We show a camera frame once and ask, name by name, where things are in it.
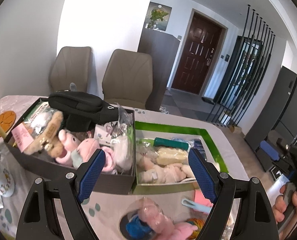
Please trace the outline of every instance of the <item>black bag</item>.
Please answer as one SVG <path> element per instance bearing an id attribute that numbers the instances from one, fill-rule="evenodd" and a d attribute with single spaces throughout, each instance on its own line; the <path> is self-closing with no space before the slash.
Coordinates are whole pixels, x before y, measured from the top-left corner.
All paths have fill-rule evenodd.
<path id="1" fill-rule="evenodd" d="M 48 102 L 50 107 L 68 115 L 66 128 L 72 132 L 90 131 L 96 124 L 104 125 L 118 120 L 117 107 L 85 92 L 54 92 L 50 94 Z"/>

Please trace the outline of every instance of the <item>orange coaster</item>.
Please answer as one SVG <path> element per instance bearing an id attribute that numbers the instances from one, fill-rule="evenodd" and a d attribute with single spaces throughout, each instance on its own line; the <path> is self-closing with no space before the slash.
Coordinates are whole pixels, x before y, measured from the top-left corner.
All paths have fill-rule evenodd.
<path id="1" fill-rule="evenodd" d="M 15 119 L 16 114 L 14 111 L 6 111 L 0 114 L 0 126 L 5 132 L 7 132 L 9 129 L 12 128 L 13 124 L 15 123 Z"/>

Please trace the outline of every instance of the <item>black box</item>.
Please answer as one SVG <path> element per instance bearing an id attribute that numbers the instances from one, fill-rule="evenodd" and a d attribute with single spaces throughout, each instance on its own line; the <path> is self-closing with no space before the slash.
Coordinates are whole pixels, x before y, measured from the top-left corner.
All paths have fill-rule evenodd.
<path id="1" fill-rule="evenodd" d="M 27 111 L 21 116 L 21 118 L 13 126 L 17 127 L 20 123 L 23 122 L 25 117 L 33 110 L 33 108 L 40 103 L 41 101 L 47 101 L 47 98 L 39 98 L 32 104 Z M 133 114 L 133 138 L 134 138 L 134 148 L 133 148 L 133 166 L 131 169 L 131 174 L 122 174 L 122 175 L 113 175 L 101 173 L 98 177 L 97 183 L 93 189 L 96 192 L 110 193 L 110 194 L 119 194 L 127 195 L 132 188 L 132 184 L 135 180 L 135 152 L 136 152 L 136 135 L 135 135 L 135 119 L 134 111 L 130 109 L 125 109 L 127 113 Z M 58 163 L 51 163 L 44 160 L 41 160 L 33 155 L 26 155 L 21 153 L 18 148 L 12 147 L 14 139 L 12 133 L 10 132 L 5 138 L 5 143 L 18 161 L 18 163 L 25 169 L 34 174 L 37 174 L 45 179 L 54 180 L 61 176 L 65 176 L 68 172 L 75 172 L 76 170 L 71 167 L 63 166 Z"/>

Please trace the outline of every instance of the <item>blue gripper pad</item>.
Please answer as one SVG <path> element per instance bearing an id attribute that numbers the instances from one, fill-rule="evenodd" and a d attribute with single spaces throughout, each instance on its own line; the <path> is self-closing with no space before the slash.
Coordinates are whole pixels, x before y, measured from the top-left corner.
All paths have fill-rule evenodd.
<path id="1" fill-rule="evenodd" d="M 259 144 L 259 147 L 264 152 L 266 152 L 273 161 L 278 161 L 280 159 L 278 151 L 276 151 L 267 141 L 261 141 L 261 143 Z"/>
<path id="2" fill-rule="evenodd" d="M 218 198 L 215 190 L 216 185 L 197 155 L 203 158 L 196 149 L 192 148 L 188 153 L 188 164 L 194 173 L 204 197 L 208 198 L 214 204 Z"/>
<path id="3" fill-rule="evenodd" d="M 94 161 L 91 163 L 80 182 L 80 190 L 77 195 L 77 201 L 81 204 L 90 197 L 106 161 L 105 152 L 100 150 Z"/>

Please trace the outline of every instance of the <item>dark red wooden door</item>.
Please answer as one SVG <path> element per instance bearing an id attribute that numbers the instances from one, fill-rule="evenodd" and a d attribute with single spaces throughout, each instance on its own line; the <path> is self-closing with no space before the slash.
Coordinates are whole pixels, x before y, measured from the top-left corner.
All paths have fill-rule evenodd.
<path id="1" fill-rule="evenodd" d="M 194 14 L 172 88 L 198 94 L 213 60 L 222 28 Z"/>

